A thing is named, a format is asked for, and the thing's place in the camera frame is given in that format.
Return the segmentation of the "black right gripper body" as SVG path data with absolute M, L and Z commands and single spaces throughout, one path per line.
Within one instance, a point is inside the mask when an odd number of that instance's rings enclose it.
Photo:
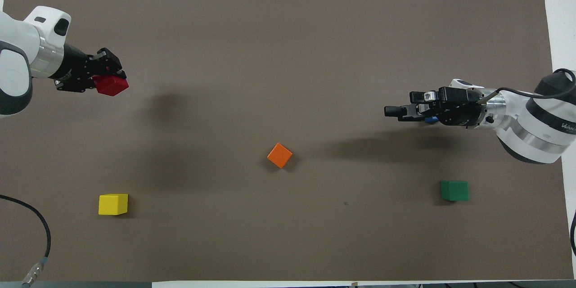
M 439 88 L 431 91 L 435 98 L 419 104 L 419 113 L 436 117 L 445 126 L 477 126 L 484 108 L 478 101 L 484 94 L 475 88 Z

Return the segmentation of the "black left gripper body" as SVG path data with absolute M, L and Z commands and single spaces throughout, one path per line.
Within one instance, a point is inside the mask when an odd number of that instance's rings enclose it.
M 93 64 L 93 55 L 85 54 L 74 46 L 64 45 L 62 62 L 49 78 L 54 80 L 59 91 L 83 93 L 95 88 L 92 80 Z

